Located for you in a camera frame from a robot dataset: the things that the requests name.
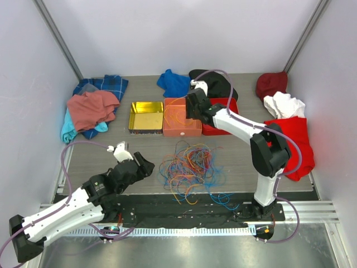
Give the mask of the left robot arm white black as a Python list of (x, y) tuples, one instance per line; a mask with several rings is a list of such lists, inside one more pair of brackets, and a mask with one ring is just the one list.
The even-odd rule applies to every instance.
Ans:
[(105, 173), (92, 176), (68, 196), (28, 217), (9, 219), (9, 232), (17, 261), (32, 260), (61, 236), (86, 224), (114, 222), (119, 215), (117, 197), (132, 184), (151, 176), (154, 163), (140, 152)]

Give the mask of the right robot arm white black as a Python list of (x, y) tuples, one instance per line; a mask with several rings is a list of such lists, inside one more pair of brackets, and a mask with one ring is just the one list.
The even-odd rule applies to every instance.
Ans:
[(252, 200), (252, 214), (267, 219), (276, 205), (277, 180), (291, 157), (291, 151), (277, 124), (250, 121), (221, 103), (212, 104), (203, 89), (189, 91), (185, 97), (186, 118), (226, 131), (250, 146), (252, 163), (258, 173)]

